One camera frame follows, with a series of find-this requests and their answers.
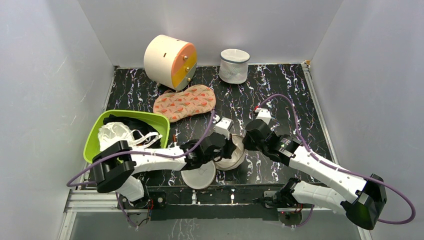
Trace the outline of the round white mesh laundry bag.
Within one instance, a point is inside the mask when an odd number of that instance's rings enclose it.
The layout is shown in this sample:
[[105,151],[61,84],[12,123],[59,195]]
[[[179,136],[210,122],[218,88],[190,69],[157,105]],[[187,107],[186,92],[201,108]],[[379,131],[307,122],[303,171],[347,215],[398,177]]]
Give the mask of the round white mesh laundry bag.
[[[231,134],[230,136],[236,145],[236,150],[232,153],[230,159],[224,158],[218,162],[210,161],[197,169],[185,169],[185,166],[182,167],[180,170],[181,176],[187,186],[195,190],[205,189],[214,181],[217,170],[233,170],[244,161],[246,150],[243,145],[243,137],[236,134]],[[180,148],[185,150],[188,155],[201,141],[196,142],[195,140],[191,140],[181,145]]]

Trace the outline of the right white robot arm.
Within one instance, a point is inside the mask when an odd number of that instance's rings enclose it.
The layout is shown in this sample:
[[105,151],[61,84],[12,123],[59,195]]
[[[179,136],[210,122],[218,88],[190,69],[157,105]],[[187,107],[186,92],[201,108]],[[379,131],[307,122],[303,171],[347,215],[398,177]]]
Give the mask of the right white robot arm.
[[347,174],[346,169],[309,153],[301,142],[290,135],[277,135],[261,119],[247,124],[243,145],[260,151],[273,162],[304,172],[323,183],[313,185],[291,177],[279,191],[264,192],[263,202],[269,208],[314,205],[345,215],[352,223],[373,230],[387,202],[383,179]]

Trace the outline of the white bra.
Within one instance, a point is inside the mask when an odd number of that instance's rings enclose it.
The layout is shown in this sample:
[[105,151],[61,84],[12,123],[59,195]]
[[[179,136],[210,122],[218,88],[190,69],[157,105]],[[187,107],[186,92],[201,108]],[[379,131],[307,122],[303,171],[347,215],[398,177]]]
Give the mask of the white bra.
[[143,149],[160,144],[163,136],[156,131],[142,133],[140,130],[131,130],[122,122],[110,122],[99,128],[97,138],[99,149],[104,151],[118,141],[127,141],[130,147],[141,147]]

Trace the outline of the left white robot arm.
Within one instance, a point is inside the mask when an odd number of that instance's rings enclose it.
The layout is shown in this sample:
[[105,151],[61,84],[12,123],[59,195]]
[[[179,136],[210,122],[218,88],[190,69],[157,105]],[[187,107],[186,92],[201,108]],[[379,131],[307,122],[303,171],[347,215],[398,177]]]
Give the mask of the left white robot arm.
[[171,148],[136,147],[137,154],[127,141],[120,140],[99,153],[92,168],[99,193],[116,192],[135,207],[149,203],[146,186],[134,175],[158,170],[180,171],[184,183],[194,190],[207,188],[217,170],[237,168],[244,157],[243,139],[212,133],[202,141],[191,140]]

